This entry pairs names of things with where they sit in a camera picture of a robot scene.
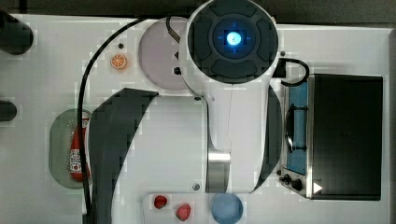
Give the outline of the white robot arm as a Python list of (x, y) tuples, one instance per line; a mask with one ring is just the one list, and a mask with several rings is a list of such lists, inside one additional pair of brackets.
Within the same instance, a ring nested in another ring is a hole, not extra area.
[(264, 161), (270, 79), (279, 61), (276, 25), (251, 0), (209, 0), (189, 18), (178, 61), (190, 93), (206, 108), (203, 138), (193, 147), (157, 149), (125, 168), (131, 144), (156, 91), (123, 89), (93, 113), (89, 128), (92, 211), (96, 224), (116, 224), (154, 192), (248, 193)]

